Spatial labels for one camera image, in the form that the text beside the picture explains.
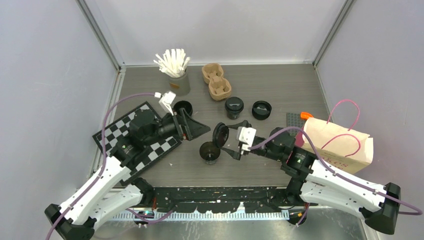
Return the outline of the black coffee lid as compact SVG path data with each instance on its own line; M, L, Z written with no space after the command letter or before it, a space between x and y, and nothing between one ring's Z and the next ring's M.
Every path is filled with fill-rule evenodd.
M216 125L212 134L212 143L217 148L222 148L229 138L229 127L220 122Z
M241 98L229 97L224 104L225 110L232 113L240 113L244 109L244 102Z

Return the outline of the brown cardboard cup carrier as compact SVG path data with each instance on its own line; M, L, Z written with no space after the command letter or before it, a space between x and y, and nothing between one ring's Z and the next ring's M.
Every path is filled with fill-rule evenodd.
M202 67L201 72L213 100L222 101L231 96L232 86L224 77L224 70L220 64L208 63Z

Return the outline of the paper bag with pink handles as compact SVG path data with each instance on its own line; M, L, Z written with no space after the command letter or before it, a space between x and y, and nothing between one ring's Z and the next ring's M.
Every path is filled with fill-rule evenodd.
M360 116L359 106L350 99L343 99L336 104L336 107L343 102L350 102L357 109L356 118L350 127L330 122L329 118L322 120L310 117L301 128L312 143L308 142L302 132L297 131L294 145L311 153L312 146L315 146L325 162L347 173L355 174L372 163L374 139L368 133L353 129Z

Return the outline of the single black coffee cup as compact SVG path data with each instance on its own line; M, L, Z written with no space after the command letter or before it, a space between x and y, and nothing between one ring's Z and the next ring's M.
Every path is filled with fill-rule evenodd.
M228 110L226 112L226 116L231 120L235 120L235 119L239 118L240 114L241 114L241 111L239 111L239 110L236 110L236 111Z

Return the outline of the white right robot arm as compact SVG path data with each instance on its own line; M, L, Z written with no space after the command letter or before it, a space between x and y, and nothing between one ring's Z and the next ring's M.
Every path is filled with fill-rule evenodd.
M291 205L329 206L364 220L375 231L394 234L401 188L392 182L381 185L361 179L320 160L315 149L295 146L290 130L301 131L295 126L276 127L264 138L246 120L233 125L220 122L212 142L236 160L252 153L281 162L281 170L291 177L285 189Z

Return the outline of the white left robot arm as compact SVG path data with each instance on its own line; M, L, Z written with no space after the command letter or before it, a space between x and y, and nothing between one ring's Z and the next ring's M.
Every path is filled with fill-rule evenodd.
M129 181L115 196L104 196L124 178L137 169L149 152L147 148L166 140L194 140L211 129L194 119L181 108L157 119L151 110L141 110L129 122L128 134L121 138L104 159L101 168L73 196L66 201L50 204L44 211L51 223L46 236L53 231L64 240L89 240L95 231L113 215L140 205L148 207L154 199L154 188L141 177Z

